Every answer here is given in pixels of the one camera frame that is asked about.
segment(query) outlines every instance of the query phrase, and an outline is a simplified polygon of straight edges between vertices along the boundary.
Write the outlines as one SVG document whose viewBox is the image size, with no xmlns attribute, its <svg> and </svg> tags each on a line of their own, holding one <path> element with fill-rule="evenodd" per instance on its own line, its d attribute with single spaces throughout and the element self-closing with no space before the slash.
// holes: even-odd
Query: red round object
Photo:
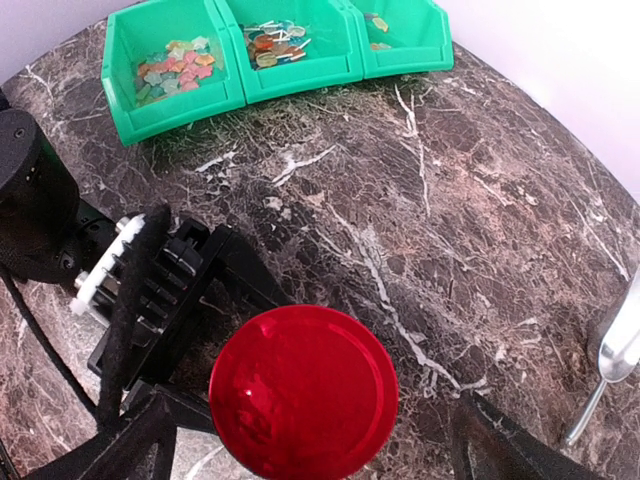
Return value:
<svg viewBox="0 0 640 480">
<path fill-rule="evenodd" d="M 382 344 L 357 320 L 296 305 L 238 330 L 216 360 L 209 400 L 223 443 L 255 474 L 339 480 L 389 438 L 398 380 Z"/>
</svg>

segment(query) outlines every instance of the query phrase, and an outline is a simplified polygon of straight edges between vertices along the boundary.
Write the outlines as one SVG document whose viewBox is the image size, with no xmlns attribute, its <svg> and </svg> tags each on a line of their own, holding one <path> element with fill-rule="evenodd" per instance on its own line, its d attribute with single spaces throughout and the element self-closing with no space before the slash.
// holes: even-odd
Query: green bin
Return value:
<svg viewBox="0 0 640 480">
<path fill-rule="evenodd" d="M 447 14 L 431 0 L 344 0 L 358 29 L 365 78 L 450 70 L 453 43 Z M 377 14 L 388 25 L 384 33 L 365 13 Z M 389 50 L 373 50 L 385 43 Z"/>
<path fill-rule="evenodd" d="M 215 0 L 229 29 L 248 103 L 364 78 L 356 19 L 342 0 Z M 307 30 L 307 56 L 254 70 L 242 25 L 292 21 Z"/>
<path fill-rule="evenodd" d="M 207 38 L 216 58 L 200 88 L 136 107 L 137 65 L 173 40 Z M 213 0 L 152 0 L 109 16 L 102 84 L 124 145 L 246 105 L 224 21 Z"/>
</svg>

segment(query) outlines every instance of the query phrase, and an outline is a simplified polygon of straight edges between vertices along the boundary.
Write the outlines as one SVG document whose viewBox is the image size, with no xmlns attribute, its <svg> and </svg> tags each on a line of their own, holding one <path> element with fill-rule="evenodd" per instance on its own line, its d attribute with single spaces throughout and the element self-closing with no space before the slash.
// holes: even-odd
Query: white wall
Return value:
<svg viewBox="0 0 640 480">
<path fill-rule="evenodd" d="M 85 26 L 134 1 L 0 0 L 0 83 Z M 437 2 L 449 12 L 458 43 L 554 114 L 640 201 L 636 0 Z"/>
</svg>

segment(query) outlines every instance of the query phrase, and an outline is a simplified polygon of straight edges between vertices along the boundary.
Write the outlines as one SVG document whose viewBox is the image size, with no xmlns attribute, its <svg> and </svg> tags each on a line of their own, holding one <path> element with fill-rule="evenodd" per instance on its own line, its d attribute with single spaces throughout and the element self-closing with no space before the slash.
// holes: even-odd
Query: metal scoop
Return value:
<svg viewBox="0 0 640 480">
<path fill-rule="evenodd" d="M 600 383 L 584 406 L 580 418 L 567 433 L 564 444 L 573 446 L 586 428 L 608 383 L 621 382 L 640 362 L 640 268 L 616 303 L 613 321 L 598 352 Z"/>
</svg>

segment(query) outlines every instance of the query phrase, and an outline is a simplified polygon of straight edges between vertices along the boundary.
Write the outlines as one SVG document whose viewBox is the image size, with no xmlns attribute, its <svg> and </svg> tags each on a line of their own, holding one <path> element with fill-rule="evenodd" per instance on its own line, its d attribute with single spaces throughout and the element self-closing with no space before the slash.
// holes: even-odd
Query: marble countertop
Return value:
<svg viewBox="0 0 640 480">
<path fill-rule="evenodd" d="M 589 332 L 636 268 L 640 215 L 550 114 L 456 48 L 451 72 L 284 97 L 124 148 L 100 84 L 104 34 L 98 23 L 27 67 L 5 84 L 9 99 L 112 218 L 162 201 L 177 217 L 225 222 L 297 301 L 378 336 L 397 369 L 399 419 L 354 478 L 451 479 L 450 409 L 471 388 L 558 448 L 596 385 Z M 57 287 L 24 291 L 95 398 L 85 365 L 102 327 L 71 317 Z M 4 289 L 0 306 L 0 438 L 26 473 L 94 426 Z M 212 364 L 224 340 L 190 355 Z M 567 452 L 606 478 L 640 476 L 638 378 L 607 391 Z M 253 478 L 192 432 L 180 432 L 173 476 Z"/>
</svg>

